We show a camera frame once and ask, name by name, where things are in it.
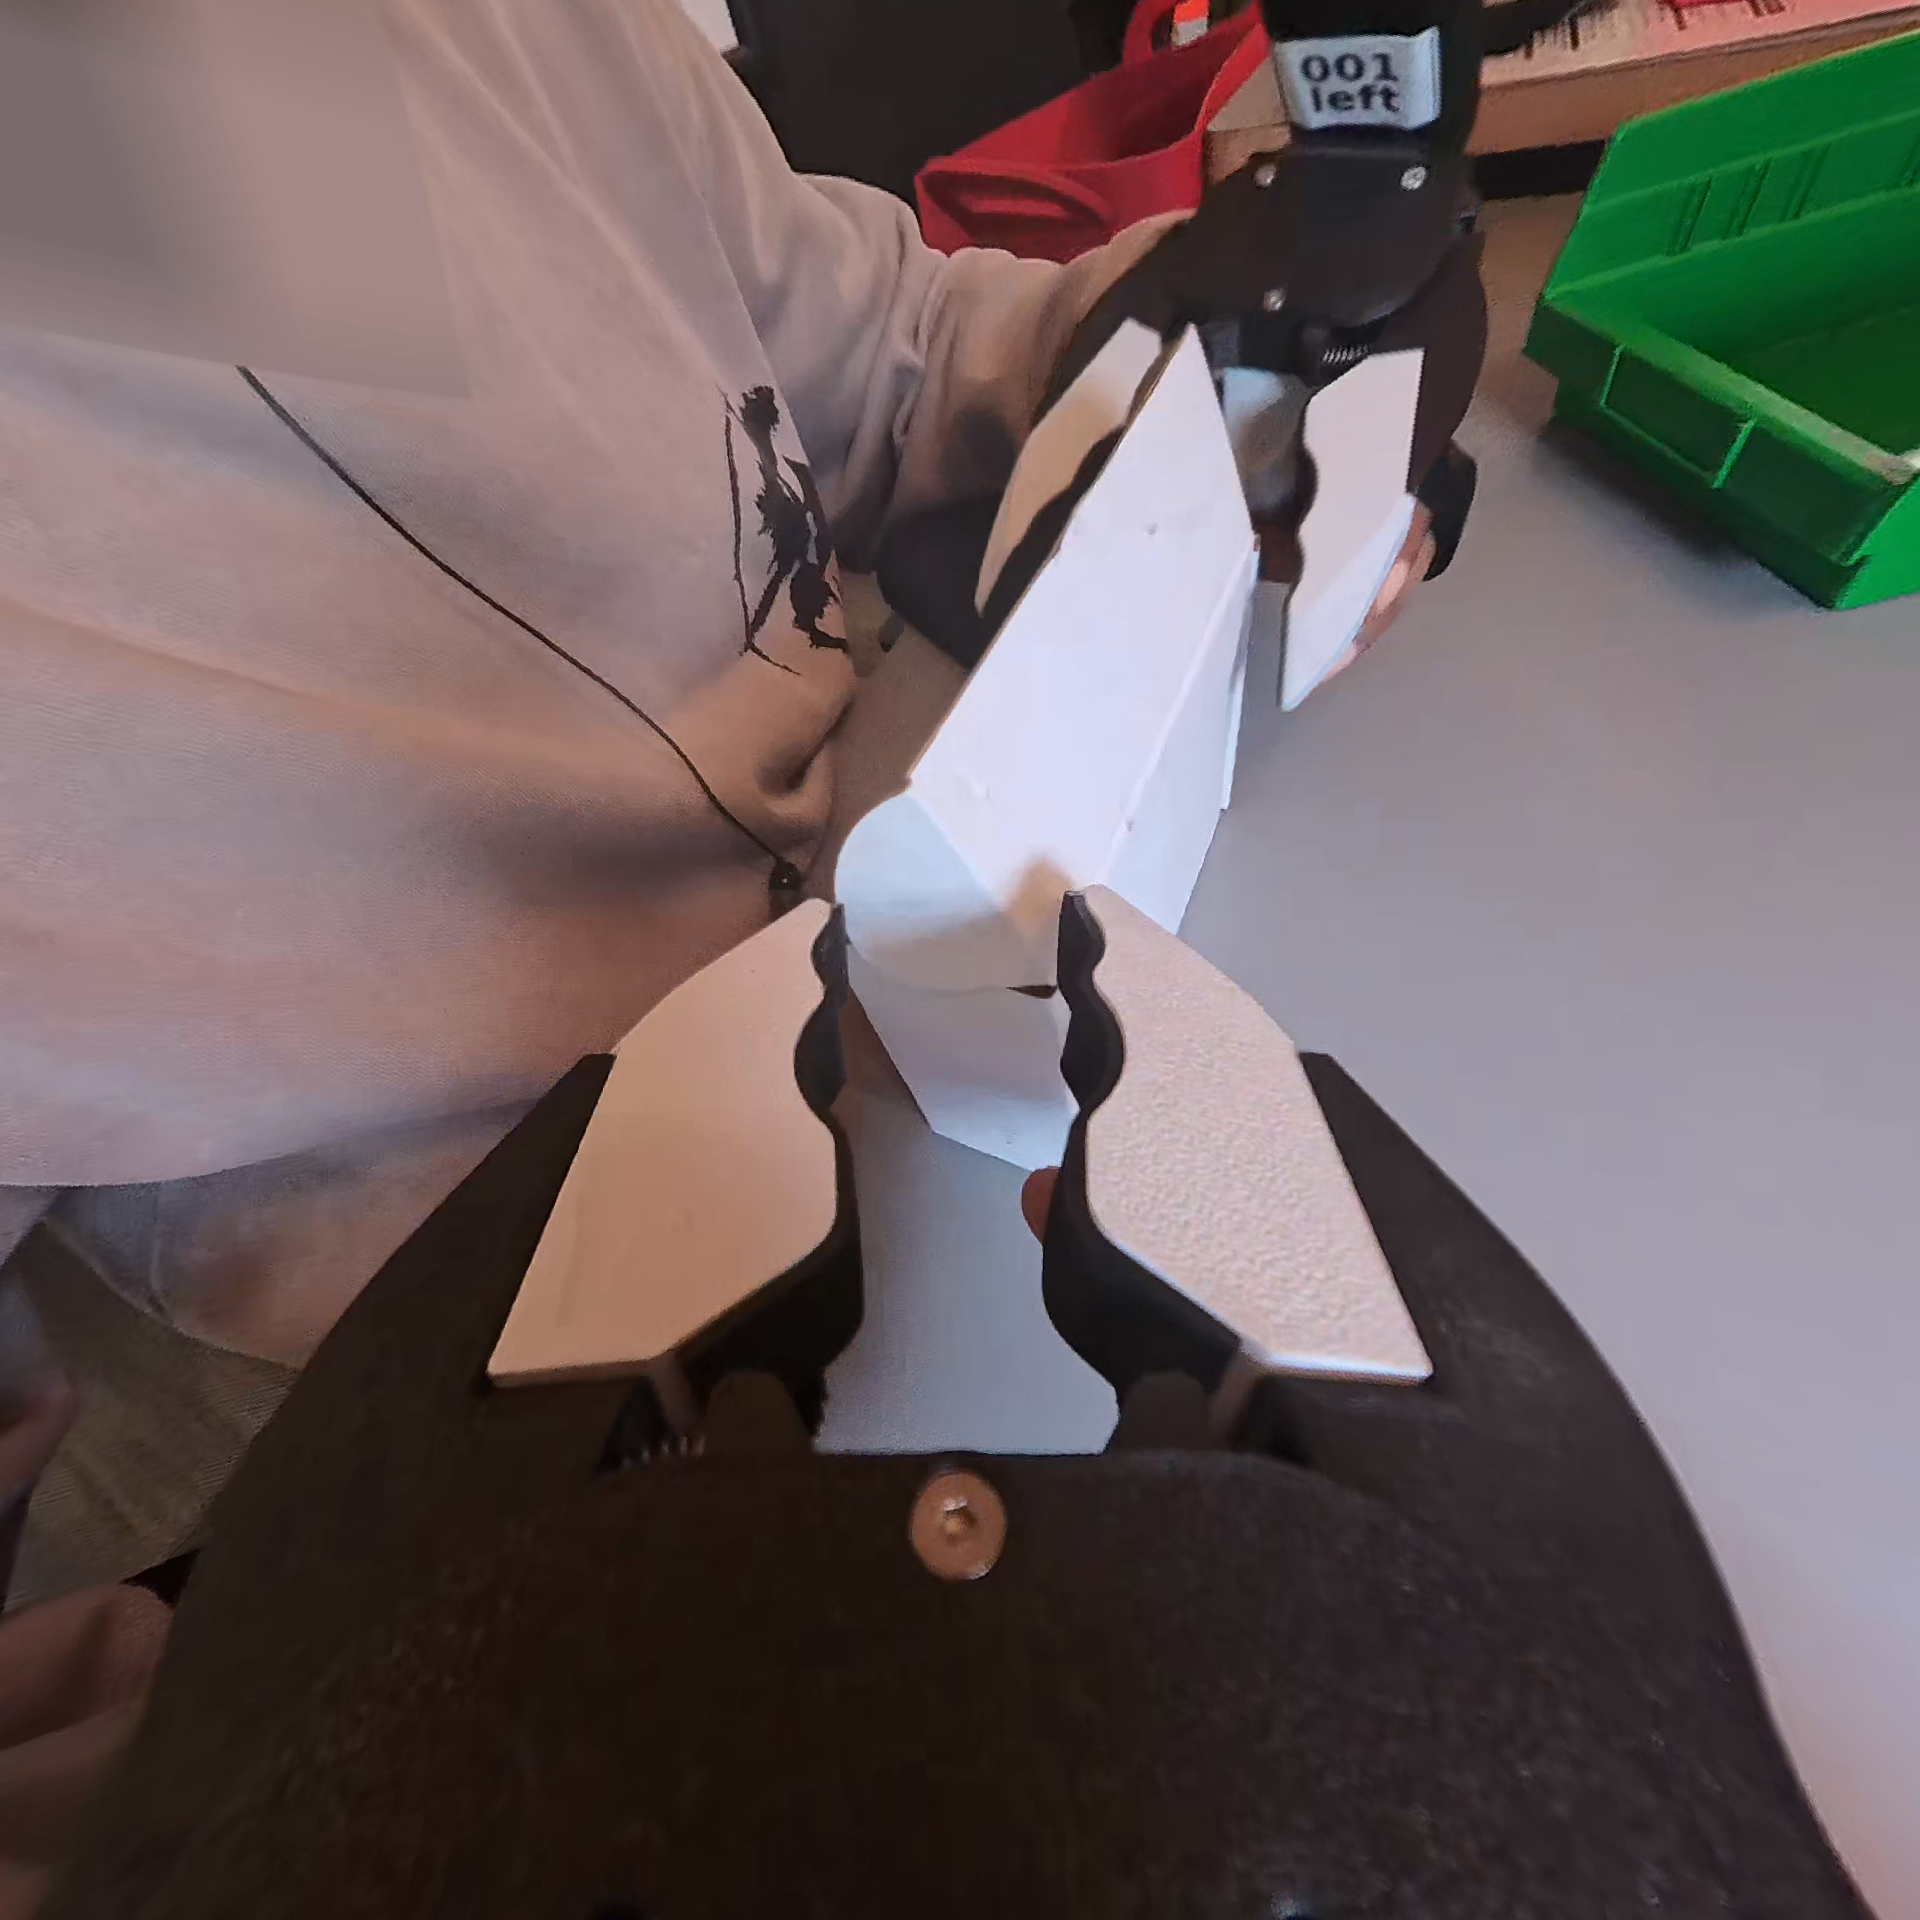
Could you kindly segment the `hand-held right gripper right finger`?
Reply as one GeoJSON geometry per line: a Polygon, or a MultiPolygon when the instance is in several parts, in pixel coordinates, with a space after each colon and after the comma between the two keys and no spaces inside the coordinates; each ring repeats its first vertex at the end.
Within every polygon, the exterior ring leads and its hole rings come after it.
{"type": "Polygon", "coordinates": [[[1433,1360],[1289,1033],[1110,887],[1057,922],[1072,1122],[1043,1303],[1118,1394],[1423,1386],[1433,1360]]]}

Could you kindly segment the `green plastic bin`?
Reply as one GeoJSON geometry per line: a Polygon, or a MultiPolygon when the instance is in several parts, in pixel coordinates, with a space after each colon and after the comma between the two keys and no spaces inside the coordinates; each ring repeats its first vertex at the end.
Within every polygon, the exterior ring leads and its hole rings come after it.
{"type": "Polygon", "coordinates": [[[1918,34],[1622,123],[1524,356],[1812,604],[1916,594],[1918,34]]]}

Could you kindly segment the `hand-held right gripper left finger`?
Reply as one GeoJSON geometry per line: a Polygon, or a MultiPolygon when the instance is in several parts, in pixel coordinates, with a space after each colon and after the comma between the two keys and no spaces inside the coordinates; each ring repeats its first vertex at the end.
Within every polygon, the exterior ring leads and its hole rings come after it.
{"type": "Polygon", "coordinates": [[[827,1247],[846,947],[844,913],[805,902],[615,1047],[487,1363],[494,1386],[692,1360],[827,1247]]]}

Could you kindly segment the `person's left hand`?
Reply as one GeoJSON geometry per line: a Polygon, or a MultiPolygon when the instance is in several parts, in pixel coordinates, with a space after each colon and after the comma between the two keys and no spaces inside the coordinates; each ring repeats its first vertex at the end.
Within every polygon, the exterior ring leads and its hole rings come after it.
{"type": "Polygon", "coordinates": [[[1401,617],[1407,600],[1423,584],[1435,558],[1433,514],[1417,497],[1407,497],[1407,528],[1396,558],[1387,567],[1356,635],[1315,684],[1315,690],[1353,668],[1401,617]]]}

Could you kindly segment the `white cardboard box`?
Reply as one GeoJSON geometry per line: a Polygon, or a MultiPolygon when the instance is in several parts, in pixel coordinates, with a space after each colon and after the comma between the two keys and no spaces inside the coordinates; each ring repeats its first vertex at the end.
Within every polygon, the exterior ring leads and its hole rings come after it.
{"type": "Polygon", "coordinates": [[[1043,1168],[1072,1122],[1067,894],[1177,932],[1231,799],[1257,540],[1184,337],[1054,563],[835,866],[848,980],[928,1127],[1043,1168]]]}

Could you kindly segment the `person's left forearm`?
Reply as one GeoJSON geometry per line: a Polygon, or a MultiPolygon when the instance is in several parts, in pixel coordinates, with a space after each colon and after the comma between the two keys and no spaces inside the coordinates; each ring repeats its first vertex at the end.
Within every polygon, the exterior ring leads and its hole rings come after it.
{"type": "Polygon", "coordinates": [[[944,254],[876,187],[765,185],[728,252],[852,574],[912,512],[1004,487],[1078,323],[1177,230],[1158,216],[1070,263],[944,254]]]}

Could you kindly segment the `person's pale sweatshirt torso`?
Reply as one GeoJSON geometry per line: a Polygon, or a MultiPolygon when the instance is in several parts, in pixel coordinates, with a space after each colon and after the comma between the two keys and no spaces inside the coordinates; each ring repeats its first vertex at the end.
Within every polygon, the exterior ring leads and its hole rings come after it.
{"type": "Polygon", "coordinates": [[[280,1366],[768,922],[856,684],[742,80],[678,6],[375,17],[463,392],[4,326],[4,1249],[280,1366]]]}

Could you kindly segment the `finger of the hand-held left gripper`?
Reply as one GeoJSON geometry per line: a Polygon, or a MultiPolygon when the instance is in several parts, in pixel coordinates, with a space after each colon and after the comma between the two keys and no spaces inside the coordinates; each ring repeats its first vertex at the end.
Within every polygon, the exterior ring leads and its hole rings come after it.
{"type": "Polygon", "coordinates": [[[1303,409],[1311,497],[1299,519],[1300,570],[1285,611],[1279,706],[1292,713],[1350,651],[1412,524],[1407,465],[1423,353],[1379,353],[1303,409]]]}
{"type": "Polygon", "coordinates": [[[1054,567],[1072,519],[1155,392],[1167,356],[1167,337],[1125,320],[1033,425],[977,566],[977,616],[1007,617],[1054,567]]]}

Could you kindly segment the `red fabric bag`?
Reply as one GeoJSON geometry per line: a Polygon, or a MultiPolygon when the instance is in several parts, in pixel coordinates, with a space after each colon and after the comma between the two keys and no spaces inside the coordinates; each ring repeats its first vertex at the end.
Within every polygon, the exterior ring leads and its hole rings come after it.
{"type": "Polygon", "coordinates": [[[920,235],[1064,263],[1193,210],[1208,129],[1264,55],[1257,6],[1134,6],[1116,64],[919,169],[920,235]]]}

